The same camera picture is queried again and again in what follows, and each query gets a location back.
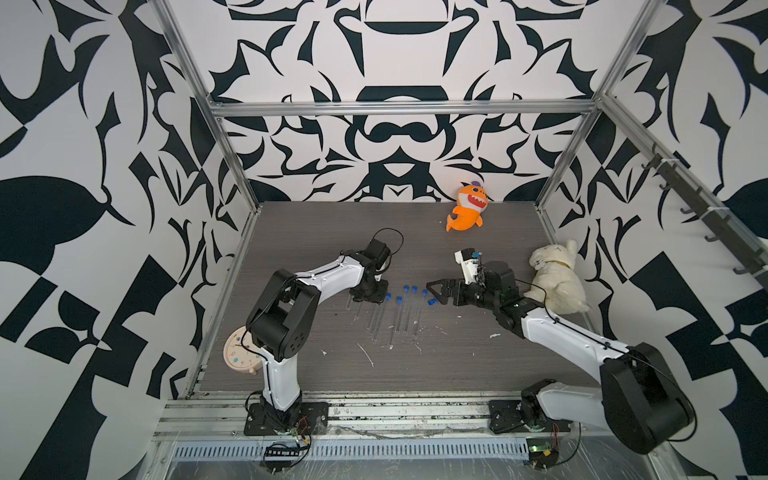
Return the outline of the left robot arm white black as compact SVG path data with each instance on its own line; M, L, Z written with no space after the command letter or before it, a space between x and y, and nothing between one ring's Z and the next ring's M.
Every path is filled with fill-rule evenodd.
M382 276L392 256L384 242L372 239L365 249L344 250L320 267L297 273L279 269L269 279L245 321L240 346L262 361L260 406L280 429L299 422L298 353L319 305L344 291L355 302L383 303L388 282Z

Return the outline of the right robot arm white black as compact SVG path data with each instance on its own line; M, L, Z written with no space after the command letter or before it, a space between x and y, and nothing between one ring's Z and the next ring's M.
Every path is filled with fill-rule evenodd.
M560 355L597 383L577 387L544 379L524 389L514 415L522 425L534 430L558 420L588 424L610 431L639 454L675 440L686 427L697 428L692 402L655 347L610 340L556 316L519 291L504 262L471 258L459 264L460 278L427 284L438 302L490 311L502 328Z

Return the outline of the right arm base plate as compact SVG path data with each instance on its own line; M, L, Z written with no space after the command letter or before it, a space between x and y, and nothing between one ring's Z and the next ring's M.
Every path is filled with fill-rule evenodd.
M492 400L489 406L489 429L494 434L512 433L526 429L529 432L554 432L556 427L570 430L566 420L554 420L544 414L536 395L554 379L541 380L521 391L519 400Z

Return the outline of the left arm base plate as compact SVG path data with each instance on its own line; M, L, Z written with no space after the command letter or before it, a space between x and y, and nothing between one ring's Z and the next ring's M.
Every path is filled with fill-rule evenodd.
M315 434L327 428L330 404L297 401L286 411L280 411L263 401L248 407L244 425L245 436L281 434Z

